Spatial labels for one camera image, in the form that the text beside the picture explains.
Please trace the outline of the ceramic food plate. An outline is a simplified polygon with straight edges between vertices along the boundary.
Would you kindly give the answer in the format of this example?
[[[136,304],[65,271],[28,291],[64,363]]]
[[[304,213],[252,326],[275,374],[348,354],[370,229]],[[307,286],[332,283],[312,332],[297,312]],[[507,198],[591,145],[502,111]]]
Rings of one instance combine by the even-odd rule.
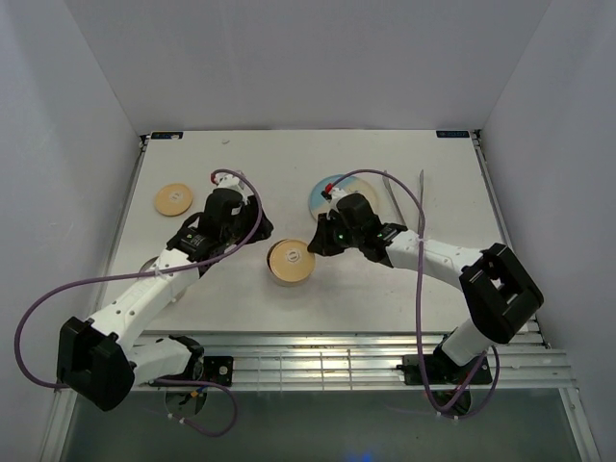
[[[318,219],[319,214],[326,213],[329,210],[328,202],[321,195],[324,188],[341,177],[341,174],[334,174],[324,177],[312,189],[308,206],[309,211],[314,219]],[[377,214],[379,212],[379,196],[375,188],[366,180],[357,176],[349,176],[337,184],[338,188],[343,189],[347,193],[361,193],[370,202],[372,210]]]

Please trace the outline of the steel tongs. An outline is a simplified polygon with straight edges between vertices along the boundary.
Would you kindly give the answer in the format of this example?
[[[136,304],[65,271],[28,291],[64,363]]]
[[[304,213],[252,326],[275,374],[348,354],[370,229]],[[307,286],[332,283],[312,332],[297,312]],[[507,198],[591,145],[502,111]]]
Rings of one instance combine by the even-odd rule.
[[[404,214],[403,214],[403,212],[401,211],[401,209],[399,207],[399,204],[398,204],[398,201],[397,201],[394,189],[393,189],[392,184],[390,182],[390,178],[389,177],[383,177],[382,178],[382,182],[383,182],[384,188],[385,188],[385,190],[386,190],[386,192],[387,192],[387,194],[389,196],[389,199],[390,199],[390,201],[392,203],[394,212],[395,212],[396,217],[398,219],[398,223],[402,224],[404,226],[407,226]],[[424,205],[424,170],[423,169],[420,171],[420,174],[419,174],[418,201],[419,201],[421,206]]]

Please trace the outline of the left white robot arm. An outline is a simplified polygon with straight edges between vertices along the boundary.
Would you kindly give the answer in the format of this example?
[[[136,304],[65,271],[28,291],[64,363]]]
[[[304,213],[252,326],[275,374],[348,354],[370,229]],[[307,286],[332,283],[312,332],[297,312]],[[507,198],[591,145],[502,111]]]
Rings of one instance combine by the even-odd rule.
[[[228,249],[264,241],[272,230],[256,194],[215,188],[203,211],[188,217],[167,242],[148,276],[87,320],[71,318],[62,326],[58,379],[103,411],[116,408],[139,384],[197,382],[204,373],[197,341],[168,335],[142,344],[139,337]]]

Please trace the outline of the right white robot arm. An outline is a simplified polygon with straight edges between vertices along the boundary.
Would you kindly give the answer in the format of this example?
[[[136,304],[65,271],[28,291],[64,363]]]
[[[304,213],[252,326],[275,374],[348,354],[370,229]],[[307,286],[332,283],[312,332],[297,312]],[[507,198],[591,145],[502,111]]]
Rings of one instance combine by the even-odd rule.
[[[424,357],[433,383],[458,381],[481,353],[506,345],[538,311],[544,296],[505,244],[487,249],[424,240],[395,223],[384,223],[359,192],[334,188],[324,193],[329,209],[317,220],[309,252],[324,257],[358,249],[382,266],[413,270],[459,290],[470,316]]]

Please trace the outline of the left blue label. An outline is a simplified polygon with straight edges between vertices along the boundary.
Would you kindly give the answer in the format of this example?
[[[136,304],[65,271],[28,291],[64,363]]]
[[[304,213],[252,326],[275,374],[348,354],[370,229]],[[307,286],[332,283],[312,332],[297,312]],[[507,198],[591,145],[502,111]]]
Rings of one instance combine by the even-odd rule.
[[[150,139],[152,141],[154,140],[171,140],[171,141],[176,141],[176,140],[182,140],[184,136],[183,132],[169,132],[169,131],[165,131],[165,132],[152,132],[150,135]]]

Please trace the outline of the blue label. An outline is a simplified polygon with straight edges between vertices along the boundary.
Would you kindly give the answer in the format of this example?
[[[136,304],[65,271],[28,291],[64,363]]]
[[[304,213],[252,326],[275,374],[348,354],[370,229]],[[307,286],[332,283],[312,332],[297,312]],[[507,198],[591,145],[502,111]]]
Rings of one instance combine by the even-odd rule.
[[[182,140],[184,136],[183,132],[169,132],[169,131],[165,131],[165,132],[152,132],[150,135],[150,139],[152,141],[154,140],[171,140],[171,141],[176,141],[176,140]]]
[[[467,130],[437,130],[436,137],[439,139],[468,139],[470,133]]]

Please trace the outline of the right blue label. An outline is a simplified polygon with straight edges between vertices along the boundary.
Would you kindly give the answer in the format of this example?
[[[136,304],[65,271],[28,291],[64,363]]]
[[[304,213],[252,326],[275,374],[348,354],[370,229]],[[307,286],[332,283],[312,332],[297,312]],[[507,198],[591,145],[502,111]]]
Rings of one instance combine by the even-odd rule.
[[[470,133],[467,130],[437,130],[436,137],[439,139],[468,139]]]

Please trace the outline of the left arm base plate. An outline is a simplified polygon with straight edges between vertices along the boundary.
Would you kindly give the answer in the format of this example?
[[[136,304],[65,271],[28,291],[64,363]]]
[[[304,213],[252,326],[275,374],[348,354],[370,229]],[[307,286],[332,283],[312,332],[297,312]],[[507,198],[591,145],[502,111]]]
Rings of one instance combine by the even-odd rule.
[[[178,374],[167,374],[151,381],[152,385],[161,385],[163,380],[174,381],[208,381],[229,387],[233,382],[233,356],[202,356],[191,359],[187,367]]]

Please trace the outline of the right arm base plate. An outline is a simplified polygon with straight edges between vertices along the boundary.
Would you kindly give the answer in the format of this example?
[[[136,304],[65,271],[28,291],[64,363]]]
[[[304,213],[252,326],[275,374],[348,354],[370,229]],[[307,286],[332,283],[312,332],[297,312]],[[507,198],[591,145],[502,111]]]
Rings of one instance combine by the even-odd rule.
[[[424,357],[426,377],[430,385],[461,385],[471,374],[479,357],[475,357],[465,366],[458,366],[447,357],[427,354]],[[396,366],[403,374],[406,385],[422,385],[423,379],[420,371],[420,361],[417,354],[404,355],[401,363]],[[478,370],[470,381],[471,385],[489,385],[493,382],[493,376],[486,358],[484,358]]]

